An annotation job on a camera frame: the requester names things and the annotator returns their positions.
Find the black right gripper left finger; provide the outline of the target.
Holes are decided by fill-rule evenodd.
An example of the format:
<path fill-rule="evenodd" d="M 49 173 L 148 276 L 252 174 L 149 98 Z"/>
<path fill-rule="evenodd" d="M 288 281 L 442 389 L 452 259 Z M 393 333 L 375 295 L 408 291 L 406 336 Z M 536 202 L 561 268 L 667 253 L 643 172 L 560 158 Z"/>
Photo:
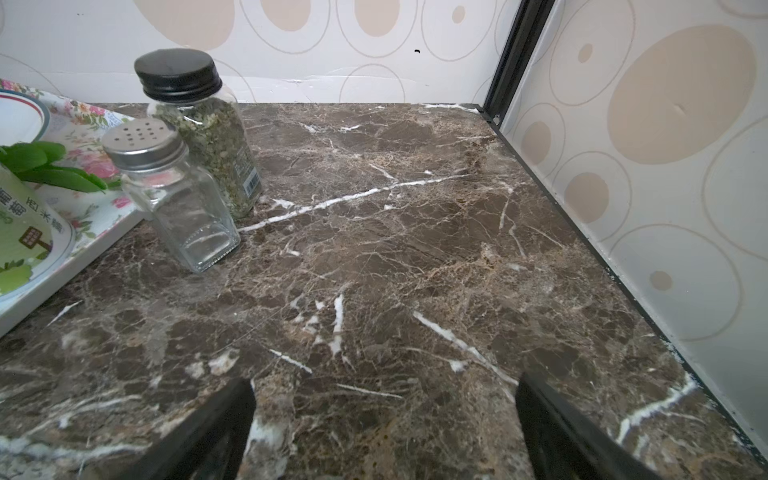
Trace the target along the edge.
<path fill-rule="evenodd" d="M 233 379 L 117 477 L 235 479 L 255 409 L 250 383 Z"/>

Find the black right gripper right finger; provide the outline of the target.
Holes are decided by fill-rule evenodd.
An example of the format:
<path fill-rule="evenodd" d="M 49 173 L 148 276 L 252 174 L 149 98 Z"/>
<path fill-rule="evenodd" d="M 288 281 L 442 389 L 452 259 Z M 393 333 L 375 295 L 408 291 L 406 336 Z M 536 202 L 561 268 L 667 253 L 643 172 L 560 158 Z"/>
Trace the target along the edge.
<path fill-rule="evenodd" d="M 537 479 L 657 479 L 544 380 L 525 373 L 515 393 Z"/>

